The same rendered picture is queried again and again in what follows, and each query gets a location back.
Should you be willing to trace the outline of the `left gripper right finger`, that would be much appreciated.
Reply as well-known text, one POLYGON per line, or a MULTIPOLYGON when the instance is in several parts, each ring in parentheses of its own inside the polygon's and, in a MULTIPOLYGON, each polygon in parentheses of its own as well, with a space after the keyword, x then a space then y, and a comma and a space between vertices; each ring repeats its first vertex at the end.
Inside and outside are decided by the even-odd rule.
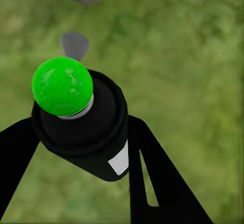
POLYGON ((148 125, 128 115, 131 224, 214 224, 148 125), (147 203, 141 150, 159 207, 147 203))

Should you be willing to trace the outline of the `pesticide atomizer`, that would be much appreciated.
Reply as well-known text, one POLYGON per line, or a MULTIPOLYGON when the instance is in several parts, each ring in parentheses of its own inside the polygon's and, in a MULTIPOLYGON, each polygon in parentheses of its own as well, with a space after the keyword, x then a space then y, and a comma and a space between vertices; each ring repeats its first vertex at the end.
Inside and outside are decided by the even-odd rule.
POLYGON ((111 78, 81 64, 91 48, 86 36, 69 32, 60 43, 64 57, 33 76, 33 129, 48 151, 105 182, 121 180, 129 172, 125 96, 111 78))

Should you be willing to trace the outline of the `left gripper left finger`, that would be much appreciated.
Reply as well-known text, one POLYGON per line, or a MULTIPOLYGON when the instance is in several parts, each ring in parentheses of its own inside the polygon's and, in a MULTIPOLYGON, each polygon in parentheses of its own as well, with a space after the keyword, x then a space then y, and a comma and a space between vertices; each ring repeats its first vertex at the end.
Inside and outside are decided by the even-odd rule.
POLYGON ((39 145, 32 117, 0 132, 0 220, 39 145))

